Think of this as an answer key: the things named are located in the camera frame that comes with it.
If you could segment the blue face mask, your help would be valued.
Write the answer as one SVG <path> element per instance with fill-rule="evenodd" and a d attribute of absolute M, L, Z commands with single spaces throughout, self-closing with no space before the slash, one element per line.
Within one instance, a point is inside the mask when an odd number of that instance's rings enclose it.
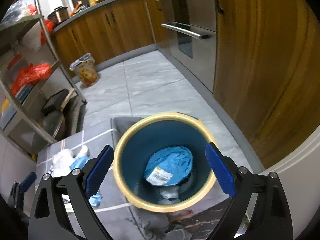
<path fill-rule="evenodd" d="M 69 167 L 71 171 L 73 171 L 75 168 L 83 169 L 85 164 L 89 161 L 89 157 L 87 156 L 77 157 L 77 158 L 74 158 L 73 160 L 74 160 L 73 163 Z M 98 191 L 95 195 L 92 195 L 88 201 L 92 207 L 99 207 L 101 200 L 102 200 L 102 195 Z"/>

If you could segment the blue plastic bag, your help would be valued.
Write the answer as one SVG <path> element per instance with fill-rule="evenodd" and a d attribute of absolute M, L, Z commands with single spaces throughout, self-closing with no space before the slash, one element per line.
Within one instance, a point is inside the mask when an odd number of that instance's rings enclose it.
<path fill-rule="evenodd" d="M 188 178 L 193 155 L 182 146 L 163 148 L 154 153 L 145 168 L 144 178 L 153 186 L 174 186 Z"/>

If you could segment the orange plastic bag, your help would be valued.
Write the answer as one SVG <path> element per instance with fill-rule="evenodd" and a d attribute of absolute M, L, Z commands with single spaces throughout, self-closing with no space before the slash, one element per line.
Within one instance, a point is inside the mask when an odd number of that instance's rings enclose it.
<path fill-rule="evenodd" d="M 52 74 L 52 66 L 48 63 L 41 63 L 37 65 L 29 64 L 27 68 L 21 68 L 18 75 L 10 89 L 13 95 L 25 85 L 32 83 L 35 85 L 37 82 L 48 79 Z"/>

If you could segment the steel kitchen shelf rack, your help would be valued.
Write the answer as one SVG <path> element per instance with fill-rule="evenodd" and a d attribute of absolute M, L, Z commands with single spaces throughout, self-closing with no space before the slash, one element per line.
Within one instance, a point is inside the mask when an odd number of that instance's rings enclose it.
<path fill-rule="evenodd" d="M 40 0 L 1 13 L 1 135 L 28 157 L 80 131 L 86 99 L 65 70 Z"/>

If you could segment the grey checked floor mat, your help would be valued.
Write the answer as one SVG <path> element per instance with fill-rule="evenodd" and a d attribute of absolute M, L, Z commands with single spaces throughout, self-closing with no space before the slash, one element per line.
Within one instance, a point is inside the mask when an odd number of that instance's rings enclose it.
<path fill-rule="evenodd" d="M 35 194 L 28 226 L 29 239 L 81 239 L 72 228 L 62 195 L 69 196 L 84 239 L 111 239 L 95 214 L 89 198 L 95 195 L 112 162 L 114 150 L 105 145 L 99 155 L 66 176 L 44 174 Z"/>

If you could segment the glass lidded pot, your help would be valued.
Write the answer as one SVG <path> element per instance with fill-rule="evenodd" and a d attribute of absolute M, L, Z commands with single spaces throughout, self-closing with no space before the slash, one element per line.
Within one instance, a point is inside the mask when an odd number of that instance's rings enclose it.
<path fill-rule="evenodd" d="M 48 114 L 43 119 L 42 128 L 56 141 L 62 140 L 66 133 L 66 120 L 63 113 L 60 111 L 53 111 Z M 35 153 L 40 152 L 49 145 L 49 142 L 44 140 L 38 133 L 35 133 L 32 143 L 32 148 Z"/>

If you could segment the blue bin with yellow rim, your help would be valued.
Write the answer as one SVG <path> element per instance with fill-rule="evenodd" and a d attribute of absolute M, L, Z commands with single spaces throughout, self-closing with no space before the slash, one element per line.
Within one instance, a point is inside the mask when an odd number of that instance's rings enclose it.
<path fill-rule="evenodd" d="M 134 206 L 169 213 L 203 199 L 216 183 L 205 148 L 216 142 L 204 123 L 192 116 L 167 112 L 132 125 L 114 152 L 113 174 Z"/>

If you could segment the stainless steel oven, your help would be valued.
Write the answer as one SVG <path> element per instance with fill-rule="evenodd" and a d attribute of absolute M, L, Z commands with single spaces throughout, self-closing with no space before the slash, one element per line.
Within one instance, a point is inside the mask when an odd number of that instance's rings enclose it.
<path fill-rule="evenodd" d="M 156 0 L 163 9 L 171 55 L 209 91 L 216 63 L 215 0 Z"/>

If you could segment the dark grey marbled mat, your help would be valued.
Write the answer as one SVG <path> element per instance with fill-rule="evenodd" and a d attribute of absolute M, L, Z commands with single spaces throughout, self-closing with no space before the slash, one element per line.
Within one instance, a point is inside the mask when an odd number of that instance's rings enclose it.
<path fill-rule="evenodd" d="M 155 213 L 129 207 L 126 220 L 133 225 L 132 239 L 207 239 L 227 211 L 231 198 L 219 187 L 200 202 L 173 213 Z"/>

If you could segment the wooden kitchen cabinets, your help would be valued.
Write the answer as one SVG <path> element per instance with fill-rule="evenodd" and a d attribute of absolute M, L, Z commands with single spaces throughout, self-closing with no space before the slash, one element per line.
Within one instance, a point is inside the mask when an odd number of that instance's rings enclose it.
<path fill-rule="evenodd" d="M 156 46 L 201 84 L 233 120 L 265 168 L 319 126 L 319 0 L 215 0 L 216 63 L 209 91 L 170 53 L 156 0 L 105 0 L 52 34 L 65 66 Z"/>

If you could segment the white blue wipes packet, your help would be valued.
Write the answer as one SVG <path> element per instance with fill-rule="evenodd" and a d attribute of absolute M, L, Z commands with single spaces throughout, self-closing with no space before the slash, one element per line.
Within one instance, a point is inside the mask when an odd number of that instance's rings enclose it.
<path fill-rule="evenodd" d="M 73 159 L 77 157 L 89 157 L 89 150 L 86 145 L 83 145 L 80 151 L 75 154 L 71 149 L 64 149 L 53 155 L 52 165 L 48 171 L 52 177 L 67 176 L 71 170 L 70 165 L 73 163 Z"/>

